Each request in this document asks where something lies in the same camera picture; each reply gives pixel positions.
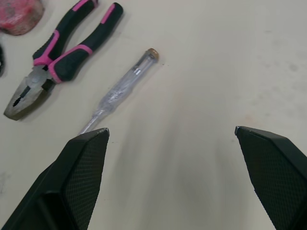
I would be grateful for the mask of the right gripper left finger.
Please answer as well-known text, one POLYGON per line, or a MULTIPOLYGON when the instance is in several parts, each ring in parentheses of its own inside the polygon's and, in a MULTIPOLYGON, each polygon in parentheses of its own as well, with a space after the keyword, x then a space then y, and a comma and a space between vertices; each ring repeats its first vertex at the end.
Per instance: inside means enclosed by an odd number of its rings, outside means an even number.
POLYGON ((108 128, 69 140, 40 173, 4 230, 86 230, 100 191, 108 128))

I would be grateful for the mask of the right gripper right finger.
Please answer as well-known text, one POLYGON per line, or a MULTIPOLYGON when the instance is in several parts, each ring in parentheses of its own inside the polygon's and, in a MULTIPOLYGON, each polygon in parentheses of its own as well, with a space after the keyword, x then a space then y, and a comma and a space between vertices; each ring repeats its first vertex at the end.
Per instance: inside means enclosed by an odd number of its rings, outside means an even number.
POLYGON ((237 126, 254 191, 277 230, 307 228, 307 157, 288 138, 237 126))

